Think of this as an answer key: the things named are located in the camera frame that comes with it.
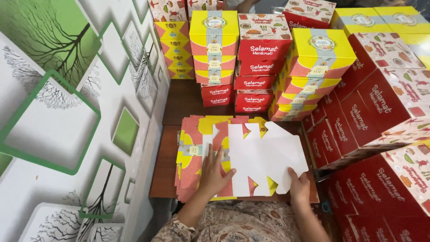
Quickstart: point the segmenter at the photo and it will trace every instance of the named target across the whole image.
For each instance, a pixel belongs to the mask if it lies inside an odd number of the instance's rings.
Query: person's left hand
[[[252,5],[252,2],[247,0],[239,3],[239,5],[237,5],[237,13],[249,13]]]
[[[209,153],[205,157],[202,166],[202,175],[198,193],[205,194],[209,199],[218,194],[236,173],[236,169],[231,169],[225,177],[221,176],[221,160],[223,159],[222,147],[219,148],[215,159],[213,158],[213,147],[209,144]]]

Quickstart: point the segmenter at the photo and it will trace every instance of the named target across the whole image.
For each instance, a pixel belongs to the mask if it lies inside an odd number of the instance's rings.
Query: sleeve
[[[197,231],[194,228],[185,226],[178,220],[178,215],[175,214],[170,221],[158,231],[151,242],[190,242],[196,237],[196,234]]]

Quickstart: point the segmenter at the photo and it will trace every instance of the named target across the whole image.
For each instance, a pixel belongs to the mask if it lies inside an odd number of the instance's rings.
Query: person's right hand
[[[293,168],[288,168],[288,174],[291,176],[291,205],[296,208],[310,206],[309,194],[310,194],[310,182],[303,173],[300,177],[297,177],[297,173]]]

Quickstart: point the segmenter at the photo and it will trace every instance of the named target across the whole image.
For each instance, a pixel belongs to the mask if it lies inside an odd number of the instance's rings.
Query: wooden table
[[[200,85],[194,80],[172,80],[167,97],[166,108],[162,124],[164,125],[160,148],[154,168],[154,175],[149,196],[158,198],[176,198],[175,172],[176,155],[178,153],[178,131],[181,130],[182,118],[190,115],[236,115],[234,105],[216,106],[204,108],[200,94]],[[267,119],[267,113],[250,114],[250,117],[260,116]],[[299,135],[303,151],[309,166],[306,173],[310,180],[310,202],[318,203],[319,197],[316,191],[315,180],[312,175],[312,167],[309,150],[303,135],[300,122],[276,122],[279,126],[293,135]],[[274,194],[271,197],[254,196],[239,197],[238,200],[251,201],[279,201],[289,202],[290,194]]]

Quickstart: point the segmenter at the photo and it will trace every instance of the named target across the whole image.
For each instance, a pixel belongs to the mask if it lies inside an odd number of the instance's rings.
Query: hand
[[[237,5],[237,13],[249,13],[252,8],[252,1],[244,0]]]
[[[310,182],[303,173],[300,177],[297,177],[297,173],[293,168],[288,168],[288,174],[291,176],[291,205],[297,209],[310,208],[309,194],[310,194]]]
[[[209,144],[209,153],[205,157],[202,166],[202,176],[197,189],[199,194],[206,195],[209,199],[218,194],[236,173],[236,169],[231,169],[225,177],[221,176],[221,160],[223,159],[222,147],[218,149],[215,159],[213,158],[213,147]]]

